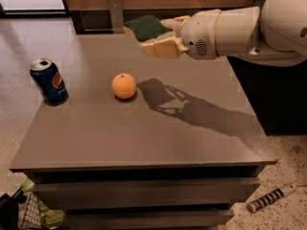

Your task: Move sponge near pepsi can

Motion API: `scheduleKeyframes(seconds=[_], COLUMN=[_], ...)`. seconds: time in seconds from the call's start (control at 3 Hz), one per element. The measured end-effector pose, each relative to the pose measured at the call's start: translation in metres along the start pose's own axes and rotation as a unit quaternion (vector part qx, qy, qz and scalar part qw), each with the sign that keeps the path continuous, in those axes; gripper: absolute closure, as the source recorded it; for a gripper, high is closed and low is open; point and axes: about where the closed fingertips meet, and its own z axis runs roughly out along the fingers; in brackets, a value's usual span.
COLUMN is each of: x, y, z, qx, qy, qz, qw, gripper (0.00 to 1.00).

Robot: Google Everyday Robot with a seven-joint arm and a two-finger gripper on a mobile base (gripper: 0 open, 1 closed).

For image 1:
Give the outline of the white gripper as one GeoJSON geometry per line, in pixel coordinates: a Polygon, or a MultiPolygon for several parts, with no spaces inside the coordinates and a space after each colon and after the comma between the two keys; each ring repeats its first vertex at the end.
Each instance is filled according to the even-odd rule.
{"type": "Polygon", "coordinates": [[[181,37],[168,37],[153,42],[142,43],[140,48],[149,58],[179,58],[183,53],[193,59],[215,59],[215,34],[221,10],[199,11],[193,16],[183,15],[162,19],[161,24],[181,37]]]}

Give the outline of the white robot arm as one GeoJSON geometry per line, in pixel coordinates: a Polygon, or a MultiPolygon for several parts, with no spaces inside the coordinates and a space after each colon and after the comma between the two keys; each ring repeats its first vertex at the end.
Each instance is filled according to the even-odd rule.
{"type": "Polygon", "coordinates": [[[162,22],[172,30],[141,44],[150,58],[235,57],[288,67],[307,58],[307,0],[266,0],[261,8],[200,11],[162,22]]]}

